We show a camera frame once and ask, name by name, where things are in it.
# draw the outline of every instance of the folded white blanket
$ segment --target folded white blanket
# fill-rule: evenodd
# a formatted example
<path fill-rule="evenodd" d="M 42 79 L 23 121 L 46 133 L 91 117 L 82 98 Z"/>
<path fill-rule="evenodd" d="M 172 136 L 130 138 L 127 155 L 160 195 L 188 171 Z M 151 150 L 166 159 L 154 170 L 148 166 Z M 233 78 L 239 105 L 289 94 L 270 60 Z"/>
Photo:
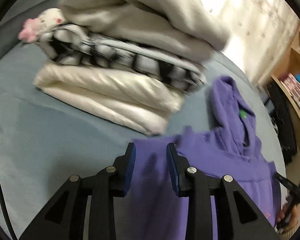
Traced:
<path fill-rule="evenodd" d="M 147 135 L 165 132 L 184 94 L 137 73 L 47 61 L 34 85 L 71 106 Z"/>
<path fill-rule="evenodd" d="M 228 31 L 200 0 L 62 0 L 65 18 L 94 33 L 147 44 L 200 63 Z"/>

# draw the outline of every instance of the metal pivot screw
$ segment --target metal pivot screw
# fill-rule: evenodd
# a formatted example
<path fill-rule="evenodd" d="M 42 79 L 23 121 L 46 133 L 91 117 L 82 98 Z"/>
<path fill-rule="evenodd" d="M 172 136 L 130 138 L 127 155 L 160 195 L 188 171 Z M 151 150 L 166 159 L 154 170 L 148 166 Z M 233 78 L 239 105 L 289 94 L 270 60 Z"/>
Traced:
<path fill-rule="evenodd" d="M 71 182 L 76 182 L 76 181 L 78 181 L 78 179 L 79 179 L 79 176 L 78 176 L 78 175 L 71 175 L 70 178 L 69 178 L 69 180 L 70 180 Z"/>
<path fill-rule="evenodd" d="M 115 172 L 115 167 L 114 167 L 114 166 L 109 166 L 109 167 L 107 167 L 107 168 L 106 168 L 106 172 L 108 172 L 108 173 L 113 173 L 113 172 Z"/>
<path fill-rule="evenodd" d="M 189 168 L 187 168 L 187 171 L 191 174 L 194 174 L 197 172 L 197 169 L 195 167 L 189 167 Z"/>
<path fill-rule="evenodd" d="M 231 182 L 231 181 L 233 181 L 233 178 L 232 178 L 232 176 L 230 176 L 230 175 L 224 176 L 223 179 L 224 179 L 226 182 Z"/>

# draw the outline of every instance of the black cable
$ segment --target black cable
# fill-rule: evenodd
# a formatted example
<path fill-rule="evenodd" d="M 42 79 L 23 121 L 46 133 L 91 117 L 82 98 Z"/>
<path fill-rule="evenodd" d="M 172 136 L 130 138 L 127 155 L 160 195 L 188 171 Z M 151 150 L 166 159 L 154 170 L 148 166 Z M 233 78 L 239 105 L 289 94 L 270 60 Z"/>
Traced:
<path fill-rule="evenodd" d="M 1 184 L 0 184 L 0 206 L 1 206 L 1 209 L 2 209 L 4 220 L 6 221 L 9 233 L 10 233 L 10 235 L 12 237 L 12 240 L 18 240 L 17 236 L 16 236 L 16 234 L 15 234 L 15 232 L 13 230 L 10 218 L 9 218 L 9 214 L 8 214 L 8 211 L 7 211 L 6 203 L 5 203 L 4 197 L 3 197 L 3 192 L 2 192 Z"/>

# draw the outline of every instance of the human hand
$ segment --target human hand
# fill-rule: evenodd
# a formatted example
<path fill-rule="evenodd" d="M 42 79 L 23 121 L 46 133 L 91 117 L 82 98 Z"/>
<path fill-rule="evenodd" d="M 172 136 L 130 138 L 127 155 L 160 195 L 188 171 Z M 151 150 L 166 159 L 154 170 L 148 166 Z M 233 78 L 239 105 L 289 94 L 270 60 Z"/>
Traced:
<path fill-rule="evenodd" d="M 288 207 L 289 207 L 289 204 L 285 203 L 282 207 L 282 210 L 280 210 L 278 212 L 277 219 L 276 219 L 277 223 L 279 223 L 281 220 L 284 219 Z M 283 229 L 284 233 L 290 231 L 292 228 L 294 228 L 298 224 L 299 215 L 300 215 L 300 206 L 299 205 L 294 206 L 290 213 L 289 224 Z"/>

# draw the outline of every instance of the stack of folded blankets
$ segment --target stack of folded blankets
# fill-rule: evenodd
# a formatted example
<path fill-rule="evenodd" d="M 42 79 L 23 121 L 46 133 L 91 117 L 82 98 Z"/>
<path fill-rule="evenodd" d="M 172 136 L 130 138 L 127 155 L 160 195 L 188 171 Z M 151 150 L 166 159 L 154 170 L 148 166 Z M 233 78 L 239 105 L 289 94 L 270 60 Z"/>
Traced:
<path fill-rule="evenodd" d="M 201 62 L 229 36 L 200 0 L 62 0 L 60 8 L 19 34 L 49 58 L 34 85 L 147 135 L 165 132 L 204 83 Z"/>

